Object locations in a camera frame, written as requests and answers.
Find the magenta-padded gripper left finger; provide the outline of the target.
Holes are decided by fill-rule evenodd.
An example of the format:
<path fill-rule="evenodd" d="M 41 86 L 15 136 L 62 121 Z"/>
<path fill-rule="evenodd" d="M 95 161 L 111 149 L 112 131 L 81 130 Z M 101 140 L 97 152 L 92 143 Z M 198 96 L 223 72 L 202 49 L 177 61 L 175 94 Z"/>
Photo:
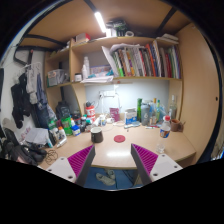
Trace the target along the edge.
<path fill-rule="evenodd" d="M 91 145 L 68 158 L 58 158 L 47 171 L 78 186 L 84 186 L 94 157 L 95 146 Z"/>

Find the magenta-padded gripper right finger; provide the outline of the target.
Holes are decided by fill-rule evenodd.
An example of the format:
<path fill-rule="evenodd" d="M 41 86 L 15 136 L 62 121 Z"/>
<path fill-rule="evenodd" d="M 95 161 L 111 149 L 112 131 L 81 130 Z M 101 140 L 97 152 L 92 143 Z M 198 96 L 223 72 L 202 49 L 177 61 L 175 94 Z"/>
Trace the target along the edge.
<path fill-rule="evenodd" d="M 166 154 L 157 155 L 139 145 L 131 145 L 131 155 L 144 185 L 157 181 L 182 169 Z"/>

